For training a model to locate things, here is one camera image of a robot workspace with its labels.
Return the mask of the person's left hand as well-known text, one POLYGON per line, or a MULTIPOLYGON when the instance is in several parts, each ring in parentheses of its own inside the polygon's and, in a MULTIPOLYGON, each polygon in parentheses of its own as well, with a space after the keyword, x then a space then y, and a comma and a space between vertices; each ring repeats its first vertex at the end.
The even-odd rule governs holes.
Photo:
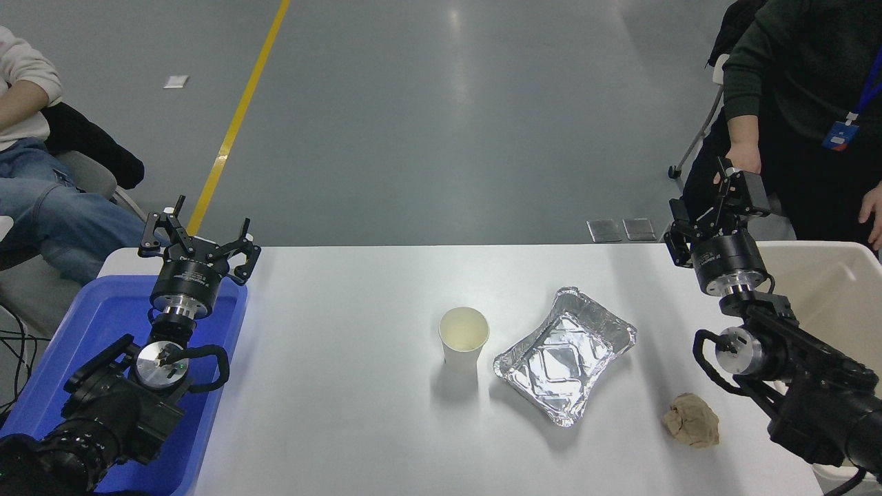
POLYGON ((858 223, 868 226, 866 244, 873 251, 881 248, 881 182, 863 195, 858 223))

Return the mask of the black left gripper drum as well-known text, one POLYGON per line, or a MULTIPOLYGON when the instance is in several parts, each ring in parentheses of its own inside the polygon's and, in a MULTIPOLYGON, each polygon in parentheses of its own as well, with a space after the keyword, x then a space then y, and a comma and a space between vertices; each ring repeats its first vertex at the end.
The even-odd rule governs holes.
POLYGON ((208 264, 194 260, 165 262, 158 273, 150 300, 164 309, 174 296, 186 296, 204 309, 214 308, 223 276, 208 264))

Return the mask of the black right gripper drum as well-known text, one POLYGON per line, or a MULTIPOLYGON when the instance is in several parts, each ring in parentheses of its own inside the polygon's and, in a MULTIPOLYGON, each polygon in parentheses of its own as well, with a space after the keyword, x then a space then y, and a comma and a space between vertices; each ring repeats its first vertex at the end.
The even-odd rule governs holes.
POLYGON ((734 287, 752 290, 768 279, 758 245, 746 230, 694 242, 692 264, 705 294, 730 294, 734 287))

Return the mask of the person's right hand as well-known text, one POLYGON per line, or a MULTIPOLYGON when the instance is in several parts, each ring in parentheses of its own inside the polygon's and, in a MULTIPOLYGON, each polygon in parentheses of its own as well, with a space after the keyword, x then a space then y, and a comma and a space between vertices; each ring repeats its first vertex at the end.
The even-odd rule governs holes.
POLYGON ((727 178, 731 169, 738 170, 738 172, 761 174, 762 164, 758 139, 732 141, 730 150, 725 154, 724 171, 715 175, 714 183, 719 183, 723 178, 727 178))

